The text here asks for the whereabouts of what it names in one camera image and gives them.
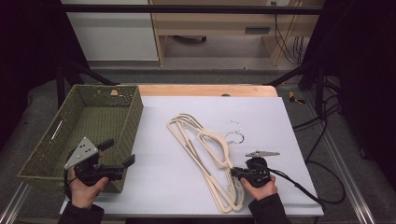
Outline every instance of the hand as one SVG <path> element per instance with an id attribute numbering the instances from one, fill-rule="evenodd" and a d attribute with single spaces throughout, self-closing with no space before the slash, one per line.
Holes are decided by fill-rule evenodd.
<path id="1" fill-rule="evenodd" d="M 249 192 L 251 197 L 253 197 L 257 201 L 277 193 L 274 175 L 271 175 L 271 181 L 259 188 L 254 188 L 253 186 L 251 186 L 250 183 L 243 177 L 241 178 L 241 183 L 247 190 L 247 192 Z"/>
<path id="2" fill-rule="evenodd" d="M 93 201 L 95 200 L 96 196 L 103 191 L 103 188 L 108 182 L 108 178 L 103 177 L 98 182 L 96 182 L 95 185 L 88 187 L 78 178 L 76 178 L 74 167 L 72 167 L 70 171 L 72 181 L 69 184 L 69 188 L 72 192 L 72 204 L 75 207 L 91 209 Z"/>

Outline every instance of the white table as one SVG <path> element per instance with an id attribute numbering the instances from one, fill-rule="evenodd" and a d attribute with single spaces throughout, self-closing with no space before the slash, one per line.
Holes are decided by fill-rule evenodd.
<path id="1" fill-rule="evenodd" d="M 142 96 L 142 100 L 144 110 L 133 148 L 136 163 L 128 169 L 124 190 L 120 194 L 102 193 L 95 201 L 106 214 L 121 217 L 251 216 L 250 197 L 246 198 L 241 211 L 225 215 L 219 212 L 198 166 L 166 127 L 178 113 L 191 114 L 207 130 L 222 135 L 235 131 L 237 125 L 231 120 L 237 121 L 245 141 L 230 145 L 234 166 L 246 167 L 245 161 L 249 159 L 246 153 L 277 151 L 280 156 L 265 158 L 268 166 L 284 172 L 316 195 L 281 98 Z M 202 153 L 202 159 L 215 170 L 207 154 L 205 157 Z M 225 185 L 223 172 L 216 176 Z M 278 176 L 276 184 L 288 216 L 323 215 L 321 207 L 289 181 Z"/>

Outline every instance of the wrist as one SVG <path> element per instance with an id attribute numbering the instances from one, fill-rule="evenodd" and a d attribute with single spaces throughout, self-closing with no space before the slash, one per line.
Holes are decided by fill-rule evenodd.
<path id="1" fill-rule="evenodd" d="M 92 208 L 92 203 L 79 202 L 78 200 L 72 200 L 71 204 L 77 208 L 90 210 Z"/>

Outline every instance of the wicker basket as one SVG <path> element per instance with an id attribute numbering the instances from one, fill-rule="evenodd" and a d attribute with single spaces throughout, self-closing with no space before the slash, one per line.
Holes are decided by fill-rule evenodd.
<path id="1" fill-rule="evenodd" d="M 132 154 L 142 111 L 136 86 L 74 86 L 18 177 L 38 189 L 63 191 L 67 155 L 84 136 L 95 145 L 113 138 L 114 146 L 100 162 L 121 164 Z M 104 192 L 121 192 L 125 176 L 126 170 Z"/>

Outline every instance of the white plastic hanger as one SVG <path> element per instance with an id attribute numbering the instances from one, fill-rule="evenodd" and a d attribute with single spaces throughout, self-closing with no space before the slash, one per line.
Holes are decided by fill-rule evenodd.
<path id="1" fill-rule="evenodd" d="M 188 114 L 179 114 L 175 116 L 167 123 L 167 127 L 201 169 L 206 184 L 208 185 L 213 199 L 216 203 L 216 206 L 218 207 L 220 212 L 228 213 L 232 210 L 239 211 L 243 207 L 243 202 L 245 200 L 245 191 L 241 183 L 231 177 L 230 169 L 233 168 L 233 164 L 231 163 L 231 160 L 229 158 L 228 144 L 225 141 L 224 137 L 219 135 L 218 133 L 209 132 L 193 116 Z M 198 132 L 198 134 L 196 135 L 197 139 L 205 147 L 216 167 L 218 169 L 224 170 L 228 182 L 228 192 L 226 192 L 221 187 L 216 178 L 212 174 L 210 174 L 207 168 L 204 166 L 204 163 L 201 161 L 201 158 L 196 152 L 195 147 L 192 144 L 188 133 L 186 132 L 187 128 Z M 222 150 L 224 161 L 220 160 L 216 156 L 212 148 L 207 143 L 206 138 L 214 140 L 219 144 L 220 149 Z"/>

